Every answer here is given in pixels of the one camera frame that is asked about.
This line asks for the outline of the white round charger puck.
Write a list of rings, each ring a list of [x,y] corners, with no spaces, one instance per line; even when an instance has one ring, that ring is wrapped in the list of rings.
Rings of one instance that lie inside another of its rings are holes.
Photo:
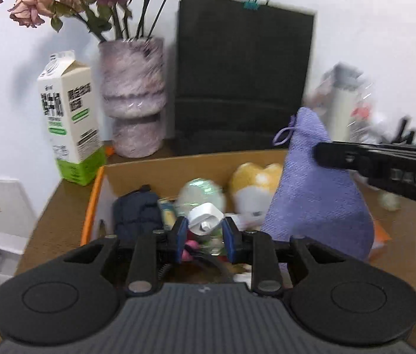
[[[190,232],[200,237],[214,232],[223,218],[224,213],[210,202],[194,207],[187,216]]]

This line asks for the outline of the purple woven drawstring pouch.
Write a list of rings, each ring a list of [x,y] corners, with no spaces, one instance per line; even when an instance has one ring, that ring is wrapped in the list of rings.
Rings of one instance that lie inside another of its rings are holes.
[[[262,232],[281,241],[309,237],[367,260],[374,222],[361,192],[348,171],[323,168],[314,159],[315,145],[330,140],[323,123],[302,107],[286,130],[290,146]]]

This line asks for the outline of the red cardboard fruit box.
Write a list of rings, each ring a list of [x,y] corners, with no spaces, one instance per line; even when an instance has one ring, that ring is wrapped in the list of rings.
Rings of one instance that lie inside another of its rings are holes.
[[[115,234],[137,240],[188,220],[209,240],[222,219],[277,241],[308,237],[359,260],[377,256],[388,237],[345,169],[321,167],[314,142],[288,150],[201,154],[107,165],[98,170],[82,242]]]

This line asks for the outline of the dark navy folded cloth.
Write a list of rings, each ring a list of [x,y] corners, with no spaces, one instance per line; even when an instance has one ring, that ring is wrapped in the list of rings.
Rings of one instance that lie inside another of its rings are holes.
[[[163,229],[159,197],[149,185],[119,197],[112,206],[114,234],[124,241]]]

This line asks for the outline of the yellow white plush toy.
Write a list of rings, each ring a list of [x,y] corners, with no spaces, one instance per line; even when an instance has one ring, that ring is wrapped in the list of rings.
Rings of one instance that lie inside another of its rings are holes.
[[[278,163],[266,167],[252,162],[240,165],[228,185],[236,213],[254,219],[264,218],[279,187],[282,170]]]

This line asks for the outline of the white thermos bottle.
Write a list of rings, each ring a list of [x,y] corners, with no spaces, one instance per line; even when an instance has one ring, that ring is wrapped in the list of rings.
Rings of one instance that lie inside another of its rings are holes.
[[[320,91],[322,121],[332,141],[349,140],[349,125],[359,99],[362,71],[344,63],[323,75]]]

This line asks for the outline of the black paper shopping bag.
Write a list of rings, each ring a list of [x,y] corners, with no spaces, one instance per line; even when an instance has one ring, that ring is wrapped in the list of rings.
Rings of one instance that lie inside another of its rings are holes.
[[[181,0],[174,151],[271,148],[302,104],[314,29],[271,0]]]

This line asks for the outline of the marbled purple ceramic vase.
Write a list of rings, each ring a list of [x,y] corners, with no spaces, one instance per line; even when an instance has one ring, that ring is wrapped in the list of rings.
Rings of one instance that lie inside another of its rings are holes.
[[[114,40],[98,49],[102,104],[113,119],[114,150],[124,158],[148,157],[161,148],[166,134],[163,40]]]

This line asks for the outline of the white green milk carton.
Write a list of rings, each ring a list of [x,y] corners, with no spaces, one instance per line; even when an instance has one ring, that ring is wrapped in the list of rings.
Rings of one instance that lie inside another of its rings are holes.
[[[106,163],[90,67],[78,62],[72,50],[52,54],[37,87],[62,178],[89,185]]]

